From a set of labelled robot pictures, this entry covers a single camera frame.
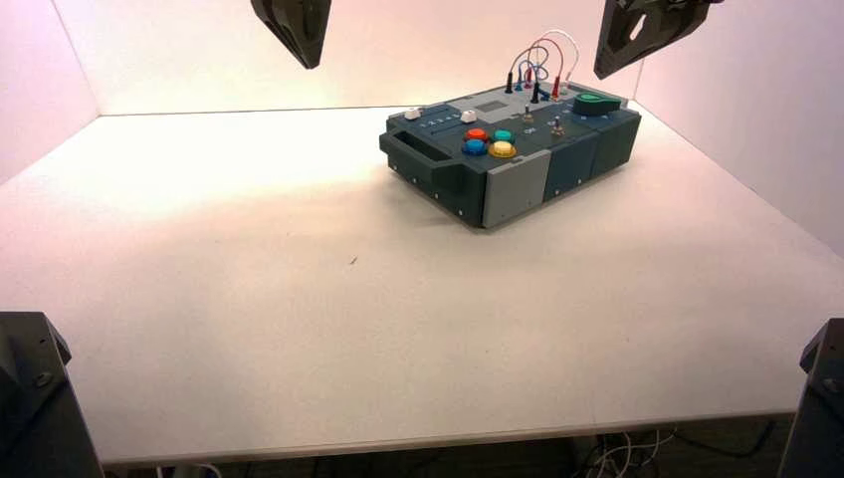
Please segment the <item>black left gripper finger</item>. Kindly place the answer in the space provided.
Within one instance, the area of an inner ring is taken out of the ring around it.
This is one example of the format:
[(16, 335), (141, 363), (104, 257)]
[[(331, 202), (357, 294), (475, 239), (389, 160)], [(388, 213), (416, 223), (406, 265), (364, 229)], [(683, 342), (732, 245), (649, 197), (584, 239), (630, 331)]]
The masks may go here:
[(302, 2), (306, 69), (315, 69), (320, 63), (331, 3), (331, 0), (305, 0)]
[(252, 8), (271, 33), (304, 67), (308, 67), (302, 1), (252, 0)]

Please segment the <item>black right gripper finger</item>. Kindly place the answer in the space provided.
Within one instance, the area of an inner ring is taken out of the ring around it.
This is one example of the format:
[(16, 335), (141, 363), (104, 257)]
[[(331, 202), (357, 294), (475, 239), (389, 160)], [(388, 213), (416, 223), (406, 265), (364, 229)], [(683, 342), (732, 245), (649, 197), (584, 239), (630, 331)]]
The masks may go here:
[(604, 3), (593, 67), (600, 80), (691, 35), (705, 22), (710, 9), (627, 12), (626, 2)]
[(699, 7), (708, 8), (712, 4), (720, 3), (723, 3), (723, 0), (630, 0), (626, 2), (626, 11), (668, 13)]

